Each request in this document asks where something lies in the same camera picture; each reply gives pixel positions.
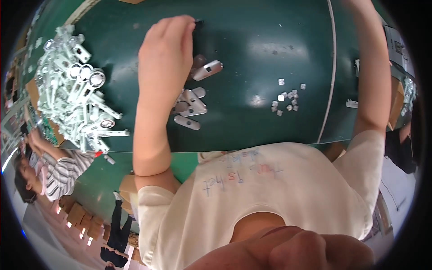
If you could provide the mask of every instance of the woman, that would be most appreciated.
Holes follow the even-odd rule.
[[[169,169],[165,126],[191,69],[194,19],[162,19],[147,32],[138,53],[133,170],[139,248],[151,269],[352,269],[373,263],[359,239],[372,227],[391,75],[371,1],[344,2],[357,26],[362,62],[346,154],[331,163],[299,143],[257,146],[201,162],[181,187]]]
[[[50,201],[71,195],[75,180],[94,159],[93,152],[80,153],[52,146],[37,129],[30,131],[26,141],[39,160],[30,165],[27,153],[15,159],[15,185],[25,203],[33,203],[38,194]]]

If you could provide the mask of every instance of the black pants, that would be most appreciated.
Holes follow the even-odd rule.
[[[130,216],[127,216],[126,223],[124,224],[123,228],[120,229],[121,204],[121,200],[115,201],[115,208],[111,217],[111,231],[107,244],[120,252],[124,252],[124,250],[126,249],[127,241],[129,239],[130,227],[132,226],[132,218]]]

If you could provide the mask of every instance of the green table surface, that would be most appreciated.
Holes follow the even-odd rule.
[[[81,0],[52,0],[35,25],[30,43],[53,38],[55,27],[81,4]],[[333,1],[337,34],[337,68],[327,124],[320,143],[351,138],[355,109],[345,107],[357,99],[353,62],[358,58],[354,25],[339,1]],[[101,88],[106,103],[123,113],[114,130],[133,132],[138,98],[137,53],[146,31],[161,18],[179,14],[205,21],[194,33],[194,55],[220,60],[224,69],[185,87],[203,87],[208,112],[191,117],[201,124],[190,130],[173,121],[168,139],[173,152],[237,150],[284,141],[313,144],[324,121],[330,93],[333,38],[326,1],[263,0],[146,0],[133,5],[102,0],[77,23],[83,46],[92,54],[89,63],[105,71]],[[28,65],[35,65],[43,50],[34,49]],[[26,74],[25,81],[34,76]],[[278,85],[284,78],[285,85]],[[306,84],[306,90],[299,85]],[[282,116],[270,110],[282,92],[299,91],[299,111]],[[132,136],[104,141],[114,152],[131,152]]]

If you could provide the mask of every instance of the round metal ring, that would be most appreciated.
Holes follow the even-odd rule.
[[[87,82],[90,79],[90,75],[92,74],[93,66],[90,64],[84,64],[79,69],[78,80],[82,82]]]
[[[104,85],[105,80],[106,77],[103,70],[100,68],[95,68],[90,74],[89,84],[93,88],[100,88],[102,85]]]
[[[48,39],[44,44],[44,51],[48,51],[54,44],[54,39]]]
[[[77,79],[79,75],[79,70],[81,69],[82,65],[80,63],[75,63],[67,70],[67,76],[70,79]]]
[[[115,125],[115,121],[111,119],[104,119],[99,123],[102,128],[112,128]]]

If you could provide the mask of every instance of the hand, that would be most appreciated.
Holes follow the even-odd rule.
[[[42,139],[41,134],[36,128],[32,128],[28,136],[29,144],[31,145],[39,145],[44,139]]]
[[[192,67],[194,19],[161,19],[147,32],[138,52],[140,99],[169,114]]]

